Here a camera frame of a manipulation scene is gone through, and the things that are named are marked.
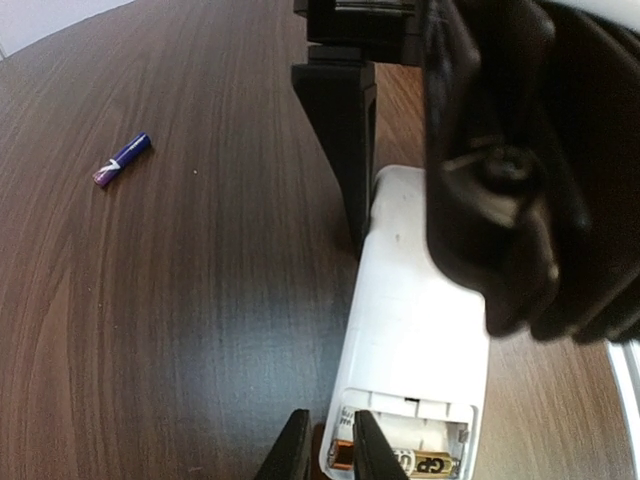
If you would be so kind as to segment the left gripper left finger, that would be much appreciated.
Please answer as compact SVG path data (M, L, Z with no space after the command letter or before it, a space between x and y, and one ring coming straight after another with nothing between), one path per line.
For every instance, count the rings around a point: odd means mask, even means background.
M297 409L289 416L254 479L309 480L311 447L310 413Z

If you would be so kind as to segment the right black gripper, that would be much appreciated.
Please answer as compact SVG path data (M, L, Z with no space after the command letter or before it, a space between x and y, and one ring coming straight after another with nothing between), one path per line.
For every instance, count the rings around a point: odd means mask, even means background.
M292 66L292 86L338 182L360 254L369 228L376 135L370 61L421 64L425 3L295 0L293 11L306 20L307 40L322 45L309 46L307 62Z

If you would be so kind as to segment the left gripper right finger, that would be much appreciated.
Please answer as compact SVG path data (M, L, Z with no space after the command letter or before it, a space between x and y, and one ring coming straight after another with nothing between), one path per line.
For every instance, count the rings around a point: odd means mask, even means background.
M354 477L359 480L407 480L373 414L355 413Z

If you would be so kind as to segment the gold AAA battery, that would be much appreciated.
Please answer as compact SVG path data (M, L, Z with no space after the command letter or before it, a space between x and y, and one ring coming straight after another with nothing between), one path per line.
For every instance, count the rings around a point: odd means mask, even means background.
M334 440L328 453L328 466L336 470L352 470L354 452L353 442ZM459 460L447 452L393 448L392 453L409 479L453 479L458 476Z

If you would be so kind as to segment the white remote control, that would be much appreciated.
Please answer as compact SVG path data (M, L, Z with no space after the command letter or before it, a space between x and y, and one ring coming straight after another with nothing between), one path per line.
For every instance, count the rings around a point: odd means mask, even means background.
M489 359L485 302L444 276L426 243L425 172L389 165L376 178L345 340L319 451L354 443L370 411L391 449L447 452L469 479L477 459Z

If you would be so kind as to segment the purple AAA battery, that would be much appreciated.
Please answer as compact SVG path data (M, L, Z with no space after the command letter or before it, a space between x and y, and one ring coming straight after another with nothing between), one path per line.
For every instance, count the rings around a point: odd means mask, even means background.
M93 174L94 183L104 188L129 164L151 147L151 138L141 132Z

